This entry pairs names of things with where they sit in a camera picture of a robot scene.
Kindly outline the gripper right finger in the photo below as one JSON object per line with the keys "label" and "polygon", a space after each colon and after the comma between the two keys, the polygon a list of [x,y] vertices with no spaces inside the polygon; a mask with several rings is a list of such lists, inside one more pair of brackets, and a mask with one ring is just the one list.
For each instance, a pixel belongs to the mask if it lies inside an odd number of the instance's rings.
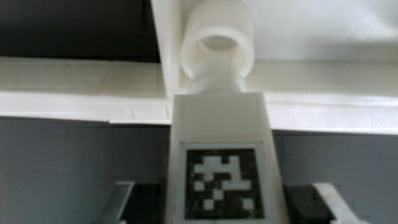
{"label": "gripper right finger", "polygon": [[331,183],[287,185],[290,224],[370,224],[361,220]]}

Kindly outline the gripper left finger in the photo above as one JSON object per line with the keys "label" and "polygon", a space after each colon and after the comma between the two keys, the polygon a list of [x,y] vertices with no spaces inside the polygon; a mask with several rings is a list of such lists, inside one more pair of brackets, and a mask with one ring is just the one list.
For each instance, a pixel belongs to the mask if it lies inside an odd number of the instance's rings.
{"label": "gripper left finger", "polygon": [[120,181],[97,224],[164,224],[164,186]]}

